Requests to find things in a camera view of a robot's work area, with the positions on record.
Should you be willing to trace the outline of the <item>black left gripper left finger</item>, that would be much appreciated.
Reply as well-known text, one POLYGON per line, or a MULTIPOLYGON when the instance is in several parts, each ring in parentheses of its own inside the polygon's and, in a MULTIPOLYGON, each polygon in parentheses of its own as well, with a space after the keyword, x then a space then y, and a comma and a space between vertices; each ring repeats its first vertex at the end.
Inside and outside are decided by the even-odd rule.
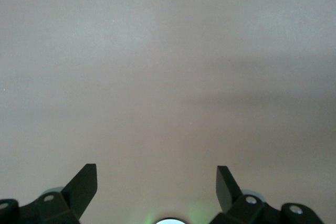
POLYGON ((97 166, 86 164, 64 188, 48 191, 30 204, 2 199, 1 223, 80 223, 97 189, 97 166))

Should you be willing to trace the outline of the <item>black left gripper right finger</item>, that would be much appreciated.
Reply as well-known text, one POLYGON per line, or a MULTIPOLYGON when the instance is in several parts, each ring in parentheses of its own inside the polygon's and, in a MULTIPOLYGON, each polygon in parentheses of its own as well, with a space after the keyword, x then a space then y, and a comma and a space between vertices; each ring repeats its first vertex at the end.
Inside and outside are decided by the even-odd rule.
POLYGON ((216 195, 222 211, 210 223, 321 223, 320 217, 305 205, 285 203, 277 210, 258 196, 243 194, 227 166, 217 167, 216 195))

